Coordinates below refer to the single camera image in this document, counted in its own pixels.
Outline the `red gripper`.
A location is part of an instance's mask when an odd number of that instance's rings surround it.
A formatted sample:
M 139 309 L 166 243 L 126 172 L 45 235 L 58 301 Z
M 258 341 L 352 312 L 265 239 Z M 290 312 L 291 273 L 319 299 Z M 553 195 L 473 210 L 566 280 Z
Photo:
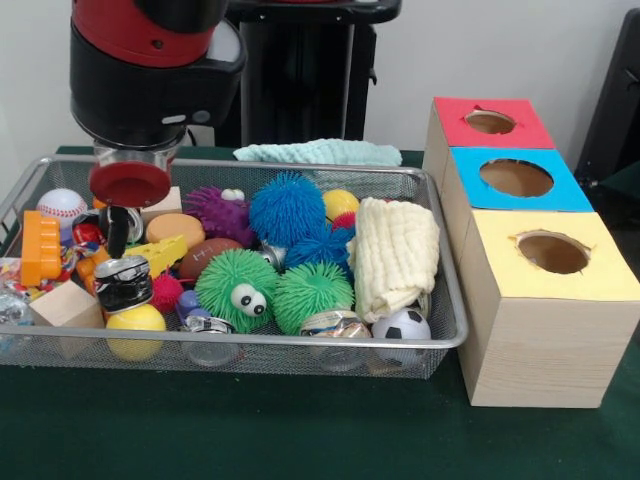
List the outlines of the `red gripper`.
M 107 252 L 112 259 L 119 259 L 129 236 L 129 215 L 123 207 L 146 208 L 159 203 L 168 195 L 171 179 L 166 171 L 151 164 L 116 162 L 94 166 L 89 187 L 99 201 L 113 205 L 106 209 Z

